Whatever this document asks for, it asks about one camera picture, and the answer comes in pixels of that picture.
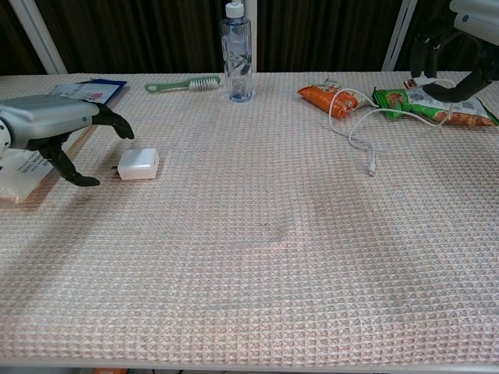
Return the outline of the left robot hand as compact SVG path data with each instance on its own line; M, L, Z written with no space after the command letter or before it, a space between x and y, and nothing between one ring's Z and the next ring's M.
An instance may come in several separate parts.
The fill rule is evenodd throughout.
M100 182L80 174L62 149L70 135L91 125L108 125L120 138L134 138L128 121L105 104L55 95L5 99L1 101L1 152L37 151L67 182L97 186Z

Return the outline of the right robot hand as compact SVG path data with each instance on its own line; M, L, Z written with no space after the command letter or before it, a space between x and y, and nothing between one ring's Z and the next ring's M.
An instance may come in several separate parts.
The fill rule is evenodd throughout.
M465 34L478 45L480 58L470 74L452 88L437 84L437 57L443 46ZM421 87L444 103L468 100L498 80L498 2L451 1L442 16L415 38L410 55L411 78L405 88Z

